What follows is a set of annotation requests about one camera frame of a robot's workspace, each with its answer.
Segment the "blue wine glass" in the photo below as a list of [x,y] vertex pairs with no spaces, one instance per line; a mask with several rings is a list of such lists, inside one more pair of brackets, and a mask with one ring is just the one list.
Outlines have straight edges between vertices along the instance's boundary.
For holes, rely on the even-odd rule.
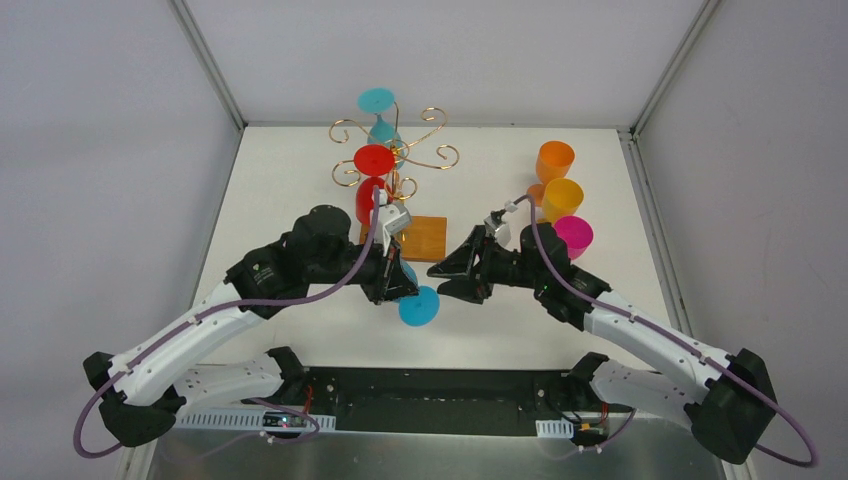
[[417,274],[409,263],[401,261],[401,266],[419,288],[419,293],[397,301],[399,317],[404,324],[410,327],[424,326],[438,315],[440,310],[439,295],[433,288],[419,285]]

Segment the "magenta wine glass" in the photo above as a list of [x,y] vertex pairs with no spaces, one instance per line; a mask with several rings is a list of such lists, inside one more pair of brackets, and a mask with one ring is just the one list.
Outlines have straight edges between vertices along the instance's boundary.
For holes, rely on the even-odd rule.
[[564,216],[553,223],[553,228],[565,242],[570,260],[582,256],[594,240],[592,226],[579,216]]

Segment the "yellow wine glass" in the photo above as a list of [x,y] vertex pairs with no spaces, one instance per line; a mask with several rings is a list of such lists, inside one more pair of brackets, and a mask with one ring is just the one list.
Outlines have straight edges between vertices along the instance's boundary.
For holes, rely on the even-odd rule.
[[585,198],[581,185],[567,178],[554,179],[544,185],[535,185],[534,195],[543,218],[551,223],[562,217],[574,215]]

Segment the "red wine glass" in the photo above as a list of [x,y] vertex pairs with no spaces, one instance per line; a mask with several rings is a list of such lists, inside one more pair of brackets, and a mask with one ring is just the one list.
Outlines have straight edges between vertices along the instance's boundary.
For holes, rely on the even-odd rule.
[[369,144],[355,152],[353,161],[356,170],[364,175],[355,196],[355,213],[361,224],[369,226],[374,207],[372,190],[385,188],[384,176],[395,166],[395,158],[387,147]]

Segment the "orange wine glass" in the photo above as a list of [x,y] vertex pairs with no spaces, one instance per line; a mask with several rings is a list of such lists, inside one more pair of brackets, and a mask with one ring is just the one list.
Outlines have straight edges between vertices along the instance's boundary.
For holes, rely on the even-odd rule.
[[574,149],[565,142],[552,140],[541,145],[535,163],[538,182],[527,189],[537,207],[542,205],[546,186],[552,180],[565,177],[575,158]]

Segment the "teal wine glass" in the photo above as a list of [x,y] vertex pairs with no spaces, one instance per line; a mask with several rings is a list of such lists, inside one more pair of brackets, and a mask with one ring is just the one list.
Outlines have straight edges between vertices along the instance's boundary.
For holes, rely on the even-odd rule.
[[358,108],[375,117],[374,124],[367,133],[368,144],[380,144],[387,148],[402,146],[401,137],[395,123],[389,123],[383,114],[390,109],[397,109],[394,93],[384,87],[375,87],[365,90],[357,99]]

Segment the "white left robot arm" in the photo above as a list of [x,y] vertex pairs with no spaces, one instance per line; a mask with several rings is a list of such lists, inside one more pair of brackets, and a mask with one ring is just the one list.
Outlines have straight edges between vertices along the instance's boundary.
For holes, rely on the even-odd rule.
[[90,355],[83,363],[95,390],[89,407],[98,410],[120,446],[137,447],[204,407],[302,400],[305,368],[288,347],[231,366],[206,367],[203,360],[281,310],[314,302],[312,286],[329,296],[357,285],[374,304],[416,295],[418,285],[402,265],[396,238],[409,226],[410,214],[387,204],[377,216],[366,241],[354,244],[349,216],[331,205],[316,206],[278,240],[249,251],[204,300],[152,338],[121,354]]

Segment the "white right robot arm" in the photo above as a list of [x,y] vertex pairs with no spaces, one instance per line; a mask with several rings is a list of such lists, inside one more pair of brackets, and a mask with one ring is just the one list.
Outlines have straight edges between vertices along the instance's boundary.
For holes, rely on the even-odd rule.
[[611,286],[572,264],[567,244],[548,223],[525,227],[521,247],[507,250],[484,226],[427,274],[437,291],[469,303],[497,285],[528,288],[556,320],[603,338],[649,365],[625,367],[599,353],[571,370],[569,400],[583,410],[626,405],[690,430],[711,454],[744,463],[775,416],[776,395],[764,360],[741,349],[730,354],[654,323]]

